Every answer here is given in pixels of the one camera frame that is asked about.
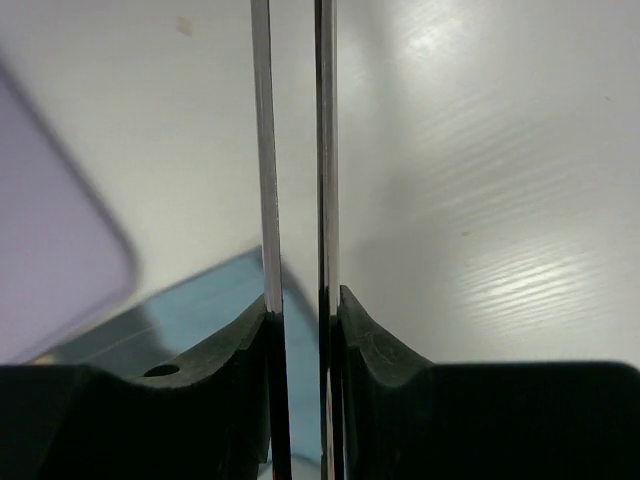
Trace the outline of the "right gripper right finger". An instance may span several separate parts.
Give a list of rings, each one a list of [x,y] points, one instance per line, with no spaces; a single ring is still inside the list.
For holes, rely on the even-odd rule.
[[[338,311],[352,479],[635,479],[639,373],[619,362],[434,363],[348,289]]]

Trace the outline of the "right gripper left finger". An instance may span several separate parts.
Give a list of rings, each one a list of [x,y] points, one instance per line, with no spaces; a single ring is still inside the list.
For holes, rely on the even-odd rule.
[[[270,439],[265,308],[124,379],[89,365],[1,370],[5,479],[253,479]]]

